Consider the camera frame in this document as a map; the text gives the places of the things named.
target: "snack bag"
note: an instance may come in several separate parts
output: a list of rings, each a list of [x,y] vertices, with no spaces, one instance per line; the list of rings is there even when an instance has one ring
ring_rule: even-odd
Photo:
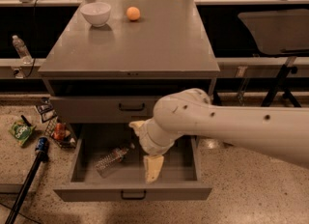
[[[23,120],[18,120],[14,122],[9,133],[17,139],[19,146],[22,147],[35,128],[36,126],[29,126]]]

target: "open drawer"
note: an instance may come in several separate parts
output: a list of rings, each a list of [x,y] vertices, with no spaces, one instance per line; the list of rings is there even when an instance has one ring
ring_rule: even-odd
[[[95,165],[124,143],[134,149],[126,159],[101,175]],[[200,182],[200,163],[193,137],[180,138],[164,156],[156,182],[145,183],[143,156],[138,138],[127,124],[86,124],[77,143],[70,181],[54,191],[68,202],[122,200],[206,200],[211,189]]]

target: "terrazzo floor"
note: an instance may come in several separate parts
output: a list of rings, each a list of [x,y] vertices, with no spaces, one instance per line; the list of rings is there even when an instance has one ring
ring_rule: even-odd
[[[23,183],[33,164],[37,140],[46,127],[34,108],[38,101],[0,97],[0,184]],[[238,105],[235,98],[223,103]],[[8,132],[20,115],[37,126],[25,148]],[[19,215],[15,223],[309,223],[309,170],[242,148],[210,149],[209,142],[199,146],[202,181],[212,187],[206,201],[88,203],[66,203],[53,191],[68,180],[73,151],[51,143],[49,161],[40,166],[19,212],[33,220]],[[0,194],[0,204],[11,207],[14,196]],[[0,223],[5,223],[9,213],[0,206]]]

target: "plastic bottle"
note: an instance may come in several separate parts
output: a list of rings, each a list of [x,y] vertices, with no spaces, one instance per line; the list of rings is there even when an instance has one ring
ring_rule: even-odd
[[[134,144],[130,143],[128,145],[123,145],[119,148],[113,149],[110,154],[99,159],[95,164],[98,173],[104,178],[104,173],[106,169],[113,166],[116,163],[122,162],[125,159],[125,156],[128,153],[128,151],[134,148],[135,148]]]
[[[17,35],[13,35],[13,46],[24,65],[31,65],[33,63],[33,58],[31,57],[26,44]]]

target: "drawer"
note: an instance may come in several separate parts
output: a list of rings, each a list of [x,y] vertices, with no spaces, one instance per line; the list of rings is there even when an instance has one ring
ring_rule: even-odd
[[[66,123],[128,123],[153,115],[159,97],[73,97],[50,99]]]
[[[123,143],[133,143],[126,159],[100,175],[98,160]],[[153,183],[145,183],[145,153],[127,124],[86,124],[75,150],[70,181],[54,191],[68,202],[122,200],[206,200],[211,189],[200,181],[196,141],[180,138],[164,156],[162,171]]]

